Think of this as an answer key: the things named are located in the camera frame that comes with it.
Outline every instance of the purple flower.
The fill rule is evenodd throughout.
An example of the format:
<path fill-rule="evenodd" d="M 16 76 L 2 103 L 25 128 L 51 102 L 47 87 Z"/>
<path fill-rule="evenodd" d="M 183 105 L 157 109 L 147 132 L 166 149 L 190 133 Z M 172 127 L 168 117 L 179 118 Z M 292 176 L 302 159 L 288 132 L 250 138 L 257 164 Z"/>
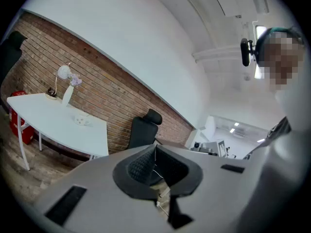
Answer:
<path fill-rule="evenodd" d="M 79 79 L 79 75 L 77 75 L 75 73 L 69 74 L 68 78 L 70 80 L 70 85 L 72 85 L 72 86 L 80 85 L 82 83 L 82 80 Z"/>

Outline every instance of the chair headrest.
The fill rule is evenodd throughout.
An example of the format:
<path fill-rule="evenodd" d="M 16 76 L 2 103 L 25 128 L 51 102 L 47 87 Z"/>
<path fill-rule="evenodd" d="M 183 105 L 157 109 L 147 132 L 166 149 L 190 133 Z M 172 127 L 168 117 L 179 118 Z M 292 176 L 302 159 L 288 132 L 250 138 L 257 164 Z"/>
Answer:
<path fill-rule="evenodd" d="M 148 113 L 143 117 L 143 119 L 153 122 L 156 125 L 160 125 L 162 123 L 162 116 L 153 109 L 149 109 Z"/>

